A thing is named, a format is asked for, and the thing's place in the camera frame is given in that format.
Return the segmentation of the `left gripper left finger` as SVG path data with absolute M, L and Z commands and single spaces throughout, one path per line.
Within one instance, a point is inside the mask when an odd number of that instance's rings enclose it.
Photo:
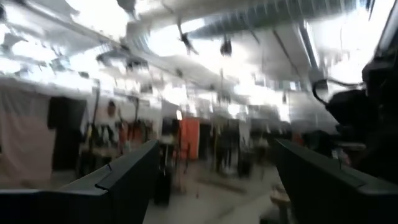
M 1 224 L 142 223 L 159 173 L 150 140 L 56 190 L 1 191 Z

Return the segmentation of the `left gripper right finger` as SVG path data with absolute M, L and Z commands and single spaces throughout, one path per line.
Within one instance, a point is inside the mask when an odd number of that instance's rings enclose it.
M 299 223 L 397 224 L 397 186 L 285 139 L 275 165 Z

